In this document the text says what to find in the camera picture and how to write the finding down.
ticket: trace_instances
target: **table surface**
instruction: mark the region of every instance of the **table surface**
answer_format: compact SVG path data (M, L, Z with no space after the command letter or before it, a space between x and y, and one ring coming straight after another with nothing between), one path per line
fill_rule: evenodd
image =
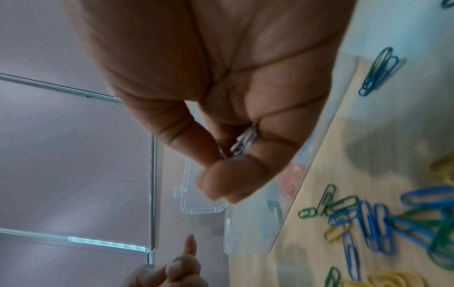
M358 195L371 204L385 203L393 214L405 210L399 202L403 192L439 184L429 177L428 165L454 149L454 82L447 76L454 66L447 70L449 65L430 56L408 61L378 91L360 97L370 64L359 61L271 253L230 256L231 286L319 287L331 266L349 279L342 243L323 239L327 218L297 216L299 210L316 206L330 183L338 188L335 199ZM454 279L425 250L398 235L393 258L369 251L357 224L352 235L363 281L389 270L414 271L431 287L449 286Z

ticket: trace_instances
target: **hand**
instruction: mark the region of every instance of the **hand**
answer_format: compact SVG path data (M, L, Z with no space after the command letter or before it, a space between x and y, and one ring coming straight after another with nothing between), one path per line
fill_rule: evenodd
M355 0L62 0L115 94L160 140L206 167L197 184L238 202L312 133ZM198 102L210 132L184 100ZM246 154L220 160L249 126Z
M135 270L122 287L208 287L200 277L200 263L195 257L197 243L189 235L184 243L182 255L164 267L143 265Z

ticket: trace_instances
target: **skin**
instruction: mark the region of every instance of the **skin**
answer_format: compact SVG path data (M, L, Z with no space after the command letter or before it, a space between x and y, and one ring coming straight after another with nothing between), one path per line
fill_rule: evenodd
M331 88L355 0L61 0L115 94L161 141L238 202L291 161ZM184 101L197 102L209 132ZM249 126L259 137L227 156Z
M189 235L180 257L160 268L147 264L140 266L121 287L208 287L200 277L201 266L196 253L197 242L194 235Z

